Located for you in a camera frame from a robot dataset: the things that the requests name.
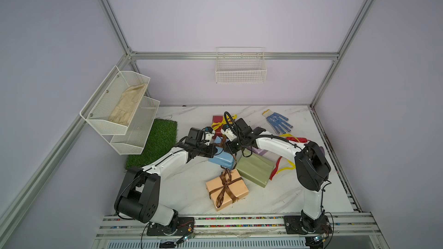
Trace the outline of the purple gift box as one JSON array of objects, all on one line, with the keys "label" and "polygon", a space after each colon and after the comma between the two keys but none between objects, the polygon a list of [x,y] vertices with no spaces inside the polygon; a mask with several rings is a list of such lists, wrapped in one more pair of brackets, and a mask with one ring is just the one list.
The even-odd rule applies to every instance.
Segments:
[{"label": "purple gift box", "polygon": [[254,154],[259,155],[259,156],[264,156],[268,152],[267,150],[258,149],[258,148],[255,148],[253,146],[251,146],[249,150],[251,152],[253,152]]}]

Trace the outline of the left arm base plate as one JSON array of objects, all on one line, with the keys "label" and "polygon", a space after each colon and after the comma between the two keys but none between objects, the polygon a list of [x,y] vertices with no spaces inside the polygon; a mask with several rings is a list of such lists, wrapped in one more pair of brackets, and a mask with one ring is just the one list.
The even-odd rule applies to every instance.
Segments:
[{"label": "left arm base plate", "polygon": [[158,223],[150,222],[146,236],[183,236],[191,234],[195,225],[195,218],[182,217],[175,210],[171,222],[164,226]]}]

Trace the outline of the green gift box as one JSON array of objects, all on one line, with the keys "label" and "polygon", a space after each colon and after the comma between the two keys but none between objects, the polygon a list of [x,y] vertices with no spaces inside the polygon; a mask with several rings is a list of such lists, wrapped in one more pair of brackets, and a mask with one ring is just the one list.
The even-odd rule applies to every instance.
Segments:
[{"label": "green gift box", "polygon": [[265,188],[274,166],[275,163],[272,160],[253,153],[249,157],[241,157],[236,165],[236,170],[244,179]]}]

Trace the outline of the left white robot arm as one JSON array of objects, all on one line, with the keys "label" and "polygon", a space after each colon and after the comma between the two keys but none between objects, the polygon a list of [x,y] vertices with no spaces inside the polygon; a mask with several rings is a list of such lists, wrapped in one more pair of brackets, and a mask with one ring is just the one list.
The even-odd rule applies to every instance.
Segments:
[{"label": "left white robot arm", "polygon": [[212,158],[218,152],[213,144],[216,131],[191,128],[164,156],[142,168],[127,170],[114,203],[117,215],[141,223],[154,223],[174,232],[178,227],[178,212],[159,203],[163,178],[197,156]]}]

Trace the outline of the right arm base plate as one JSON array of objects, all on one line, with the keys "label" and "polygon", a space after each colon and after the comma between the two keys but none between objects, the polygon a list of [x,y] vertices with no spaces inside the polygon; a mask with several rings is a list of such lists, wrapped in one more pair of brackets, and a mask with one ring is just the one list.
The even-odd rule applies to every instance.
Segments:
[{"label": "right arm base plate", "polygon": [[320,210],[318,218],[313,219],[304,211],[300,215],[284,216],[284,226],[287,234],[331,234],[332,225],[324,210]]}]

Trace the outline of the blue gift box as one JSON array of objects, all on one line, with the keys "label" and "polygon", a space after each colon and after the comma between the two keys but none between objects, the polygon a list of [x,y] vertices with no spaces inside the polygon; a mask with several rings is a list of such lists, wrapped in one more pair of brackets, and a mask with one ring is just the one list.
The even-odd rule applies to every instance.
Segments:
[{"label": "blue gift box", "polygon": [[235,166],[235,158],[232,154],[224,150],[223,139],[217,136],[214,140],[216,153],[209,159],[210,163],[221,166],[222,168],[233,169]]}]

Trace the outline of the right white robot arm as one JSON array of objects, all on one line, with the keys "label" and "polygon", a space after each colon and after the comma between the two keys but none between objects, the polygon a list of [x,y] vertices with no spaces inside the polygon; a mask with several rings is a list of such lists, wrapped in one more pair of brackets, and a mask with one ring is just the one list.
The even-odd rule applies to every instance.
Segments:
[{"label": "right white robot arm", "polygon": [[223,117],[226,125],[221,132],[227,137],[224,150],[237,154],[244,149],[255,147],[293,161],[297,179],[305,188],[302,219],[314,222],[322,218],[324,216],[322,187],[329,181],[331,166],[320,146],[313,141],[306,143],[290,141],[261,127],[252,129],[243,119],[234,119],[227,111]]}]

